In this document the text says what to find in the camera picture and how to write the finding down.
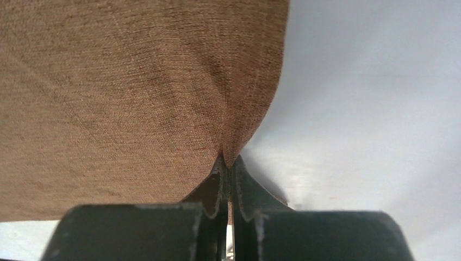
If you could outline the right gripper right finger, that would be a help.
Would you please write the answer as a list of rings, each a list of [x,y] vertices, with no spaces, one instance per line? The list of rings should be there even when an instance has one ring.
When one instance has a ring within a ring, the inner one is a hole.
[[[412,260],[394,219],[372,211],[296,211],[241,157],[230,169],[236,260]]]

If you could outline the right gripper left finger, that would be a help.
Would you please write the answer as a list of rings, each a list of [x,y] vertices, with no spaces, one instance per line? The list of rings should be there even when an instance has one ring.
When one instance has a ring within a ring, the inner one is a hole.
[[[178,203],[73,207],[42,260],[224,260],[226,174],[218,156],[208,177]]]

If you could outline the brown cloth napkin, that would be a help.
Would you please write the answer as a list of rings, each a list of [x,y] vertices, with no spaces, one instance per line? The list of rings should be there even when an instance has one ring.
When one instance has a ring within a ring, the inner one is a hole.
[[[177,202],[277,90],[288,1],[1,1],[1,220]]]

